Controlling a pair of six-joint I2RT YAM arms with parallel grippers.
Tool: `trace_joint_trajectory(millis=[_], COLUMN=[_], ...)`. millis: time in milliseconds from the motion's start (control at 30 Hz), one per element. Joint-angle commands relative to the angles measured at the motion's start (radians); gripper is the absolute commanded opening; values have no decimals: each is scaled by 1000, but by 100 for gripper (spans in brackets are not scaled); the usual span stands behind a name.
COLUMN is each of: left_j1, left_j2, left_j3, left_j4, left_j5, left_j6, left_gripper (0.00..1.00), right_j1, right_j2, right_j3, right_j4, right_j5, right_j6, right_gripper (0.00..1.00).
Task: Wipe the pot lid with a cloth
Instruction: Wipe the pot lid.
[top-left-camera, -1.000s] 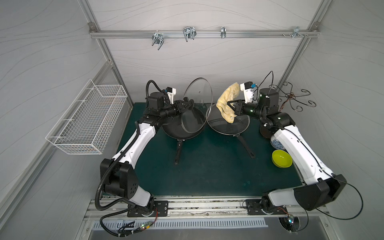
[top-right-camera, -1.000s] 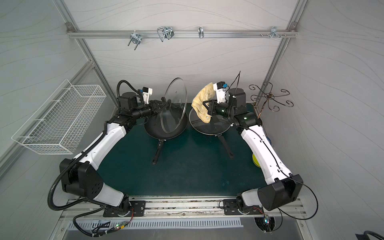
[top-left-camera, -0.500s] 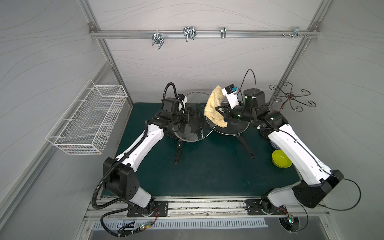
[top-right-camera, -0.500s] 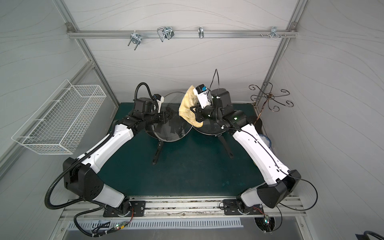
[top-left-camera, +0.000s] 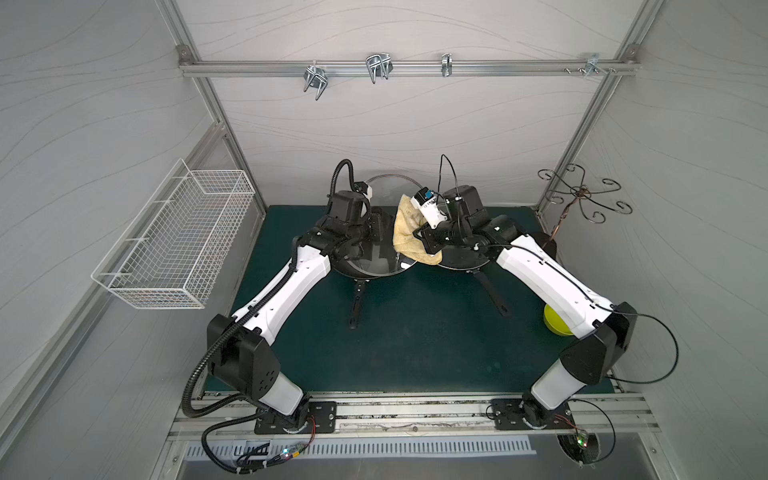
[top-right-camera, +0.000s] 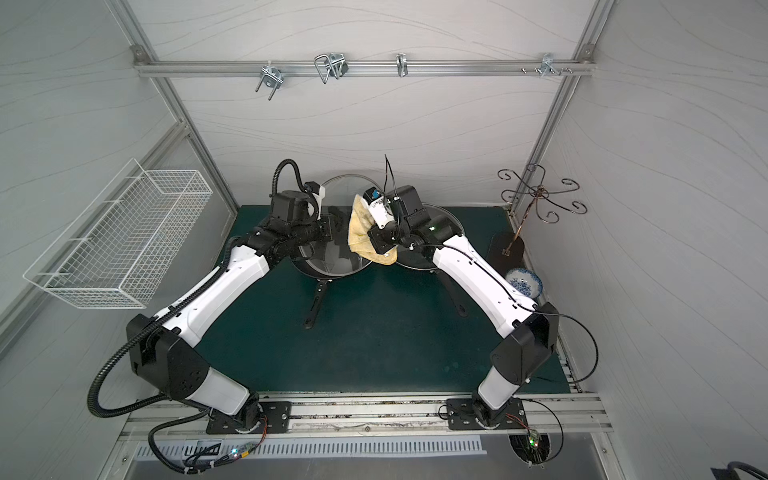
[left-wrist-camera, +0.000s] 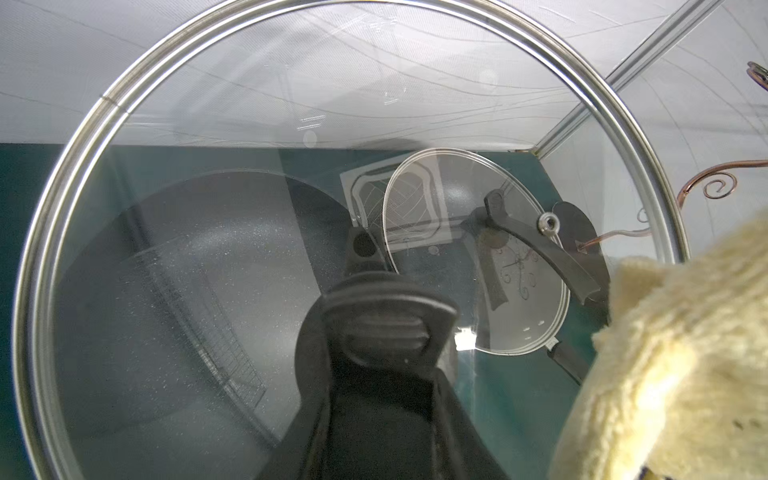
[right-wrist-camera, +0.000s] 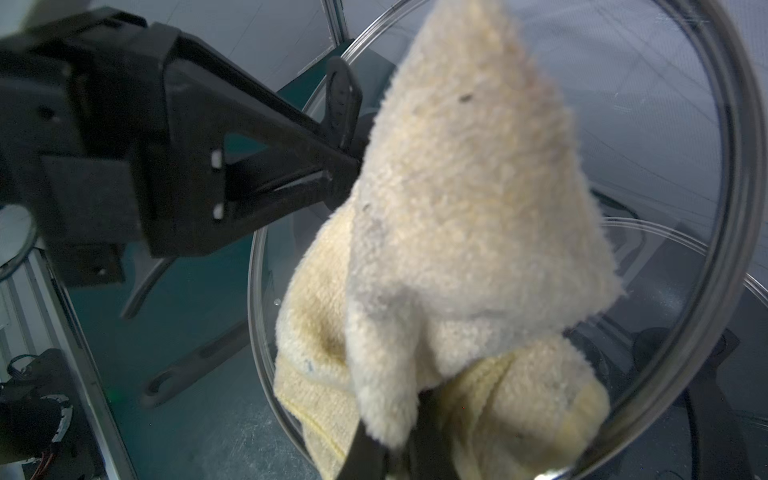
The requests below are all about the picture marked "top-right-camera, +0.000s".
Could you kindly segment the glass pot lid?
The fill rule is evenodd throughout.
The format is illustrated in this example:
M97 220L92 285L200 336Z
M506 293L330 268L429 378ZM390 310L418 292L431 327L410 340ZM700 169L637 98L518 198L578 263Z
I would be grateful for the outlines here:
M425 204L424 208L429 213L432 220L446 219L452 226L458 229L458 232L464 234L464 227L460 220L449 210L443 207ZM433 271L436 269L435 264L431 258L428 257L426 248L414 248L409 250L406 247L397 247L397 261L396 264L414 271Z
M302 246L300 257L294 259L293 264L311 278L333 280L358 273L371 264L350 250L348 232L355 197L379 185L364 175L342 174L321 186L324 197L320 209L329 232L320 240Z

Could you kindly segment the yellow cleaning cloth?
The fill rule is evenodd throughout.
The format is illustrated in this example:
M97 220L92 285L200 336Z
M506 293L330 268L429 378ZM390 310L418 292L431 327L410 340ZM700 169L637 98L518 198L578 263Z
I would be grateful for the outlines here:
M368 210L368 204L362 196L356 195L353 202L353 210L350 216L347 243L353 253L357 253L364 259L373 263L390 266L397 262L397 249L389 248L383 254L376 252L368 235L372 227L376 226L374 217Z

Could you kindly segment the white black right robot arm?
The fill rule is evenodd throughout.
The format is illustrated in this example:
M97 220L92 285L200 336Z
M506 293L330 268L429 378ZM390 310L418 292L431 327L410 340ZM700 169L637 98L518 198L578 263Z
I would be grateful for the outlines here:
M427 211L414 187L388 193L371 187L362 206L373 220L366 234L376 253L401 247L430 261L472 298L501 337L471 403L479 426L497 427L512 397L555 353L559 312L513 288L476 252L458 223Z

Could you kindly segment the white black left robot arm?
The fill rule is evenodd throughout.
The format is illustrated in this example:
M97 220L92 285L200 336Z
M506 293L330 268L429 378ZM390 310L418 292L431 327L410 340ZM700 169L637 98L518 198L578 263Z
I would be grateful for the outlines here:
M171 400L220 413L240 433L253 431L262 415L258 394L216 370L195 347L251 285L328 233L320 214L324 197L315 182L275 194L269 215L249 234L228 241L219 266L155 317L132 319L126 328L134 343L128 351L132 371Z

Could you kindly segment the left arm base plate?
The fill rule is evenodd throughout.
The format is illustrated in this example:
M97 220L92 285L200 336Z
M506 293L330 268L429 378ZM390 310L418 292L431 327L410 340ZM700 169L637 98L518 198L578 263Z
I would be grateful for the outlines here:
M230 416L217 410L206 426L208 435L234 435L257 433L286 433L292 404L288 401L249 402L239 413Z

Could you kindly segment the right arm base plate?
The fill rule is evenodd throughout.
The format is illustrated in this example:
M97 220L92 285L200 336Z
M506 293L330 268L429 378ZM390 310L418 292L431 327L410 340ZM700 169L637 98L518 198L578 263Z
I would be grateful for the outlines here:
M439 408L438 416L451 431L502 431L525 432L528 421L522 401L509 399L499 409L492 409L479 398L447 399Z

